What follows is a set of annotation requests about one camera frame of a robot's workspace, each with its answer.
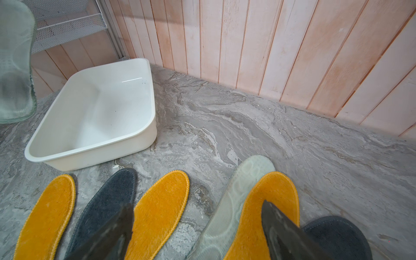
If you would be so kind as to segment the aluminium rail left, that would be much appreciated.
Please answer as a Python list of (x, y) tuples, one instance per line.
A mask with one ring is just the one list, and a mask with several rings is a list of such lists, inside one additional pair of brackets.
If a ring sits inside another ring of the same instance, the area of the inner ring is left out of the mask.
[(118, 26), (116, 15), (111, 6), (109, 0), (97, 0), (97, 6), (103, 15), (105, 23), (107, 24), (107, 31), (112, 41), (113, 47), (119, 57), (119, 60), (125, 60), (129, 58), (127, 47), (124, 39), (122, 38), (121, 30)]

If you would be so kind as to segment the yellow insole right upper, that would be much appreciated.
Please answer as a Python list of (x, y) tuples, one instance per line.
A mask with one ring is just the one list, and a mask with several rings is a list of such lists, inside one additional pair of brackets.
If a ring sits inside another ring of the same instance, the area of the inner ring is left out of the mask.
[(226, 260), (270, 259), (261, 219), (265, 200), (300, 226), (299, 197), (294, 183), (283, 173), (268, 173), (251, 189), (244, 202), (235, 239), (224, 257)]

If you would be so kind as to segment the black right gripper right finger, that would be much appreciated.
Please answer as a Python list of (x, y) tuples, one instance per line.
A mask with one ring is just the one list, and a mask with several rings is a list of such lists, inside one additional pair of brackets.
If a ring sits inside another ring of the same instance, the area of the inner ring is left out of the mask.
[(262, 204), (261, 220), (272, 260), (331, 259), (317, 243), (267, 200)]

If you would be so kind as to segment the dark grey insole right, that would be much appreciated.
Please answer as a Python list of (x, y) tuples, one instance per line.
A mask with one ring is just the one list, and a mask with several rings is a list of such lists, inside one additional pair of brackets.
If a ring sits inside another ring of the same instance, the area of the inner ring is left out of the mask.
[(340, 216), (311, 221), (302, 230), (335, 260), (371, 260), (370, 246), (361, 230)]

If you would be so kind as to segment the pale green mesh insole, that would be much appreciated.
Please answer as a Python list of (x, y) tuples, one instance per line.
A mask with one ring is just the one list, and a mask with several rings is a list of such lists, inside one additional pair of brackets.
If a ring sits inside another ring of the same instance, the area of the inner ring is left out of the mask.
[(36, 20), (21, 1), (1, 1), (1, 124), (30, 118), (37, 109), (31, 70)]
[(248, 193), (263, 176), (274, 171), (273, 162), (261, 155), (240, 163), (216, 211), (186, 256), (187, 260), (222, 260), (225, 257), (236, 236)]

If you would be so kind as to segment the dark grey insole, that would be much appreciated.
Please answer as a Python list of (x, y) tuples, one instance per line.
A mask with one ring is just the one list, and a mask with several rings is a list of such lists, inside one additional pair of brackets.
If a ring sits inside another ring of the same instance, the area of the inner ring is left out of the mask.
[(335, 260), (371, 260), (370, 246), (361, 230), (340, 216), (311, 221), (302, 230)]
[(99, 231), (122, 206), (134, 202), (137, 172), (124, 168), (113, 174), (84, 208), (65, 256), (79, 249)]

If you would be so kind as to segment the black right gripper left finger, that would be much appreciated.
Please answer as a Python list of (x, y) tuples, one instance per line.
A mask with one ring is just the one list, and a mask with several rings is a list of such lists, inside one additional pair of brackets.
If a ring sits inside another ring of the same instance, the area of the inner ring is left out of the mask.
[(123, 260), (132, 238), (133, 205), (128, 203), (67, 260)]

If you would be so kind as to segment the dark grey insole centre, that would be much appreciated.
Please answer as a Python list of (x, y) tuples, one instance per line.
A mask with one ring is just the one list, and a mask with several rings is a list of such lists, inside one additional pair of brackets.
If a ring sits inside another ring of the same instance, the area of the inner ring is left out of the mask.
[(134, 202), (137, 172), (124, 168), (113, 174), (84, 208), (65, 256), (79, 249), (99, 231), (122, 206)]

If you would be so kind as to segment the yellow insole centre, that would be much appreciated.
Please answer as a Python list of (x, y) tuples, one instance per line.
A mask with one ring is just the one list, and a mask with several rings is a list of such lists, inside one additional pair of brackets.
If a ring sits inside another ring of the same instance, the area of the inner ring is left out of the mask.
[(189, 197), (190, 181), (181, 170), (152, 185), (134, 208), (126, 260), (152, 260), (176, 229)]

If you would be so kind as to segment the yellow insole front left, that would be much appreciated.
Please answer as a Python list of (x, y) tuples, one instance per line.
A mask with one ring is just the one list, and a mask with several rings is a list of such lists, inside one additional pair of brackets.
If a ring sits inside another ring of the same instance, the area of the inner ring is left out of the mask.
[(73, 214), (74, 179), (63, 174), (46, 187), (26, 220), (16, 244), (15, 260), (53, 260)]

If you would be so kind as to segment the yellow insole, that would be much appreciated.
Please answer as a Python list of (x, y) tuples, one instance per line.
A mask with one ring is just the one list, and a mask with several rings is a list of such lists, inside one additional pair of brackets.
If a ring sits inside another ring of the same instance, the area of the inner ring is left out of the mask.
[(16, 244), (15, 260), (53, 260), (73, 214), (74, 179), (63, 174), (46, 187), (26, 220)]
[(152, 260), (176, 229), (189, 197), (190, 181), (181, 170), (152, 185), (134, 208), (126, 260)]
[(251, 189), (244, 202), (235, 239), (224, 257), (226, 260), (270, 259), (261, 219), (265, 200), (300, 226), (299, 197), (294, 183), (283, 173), (268, 173)]

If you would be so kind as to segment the white plastic storage box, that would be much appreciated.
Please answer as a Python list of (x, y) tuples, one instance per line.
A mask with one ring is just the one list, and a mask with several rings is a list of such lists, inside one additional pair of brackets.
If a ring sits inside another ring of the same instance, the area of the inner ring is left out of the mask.
[(156, 137), (150, 62), (134, 58), (72, 75), (24, 154), (68, 172), (143, 151)]

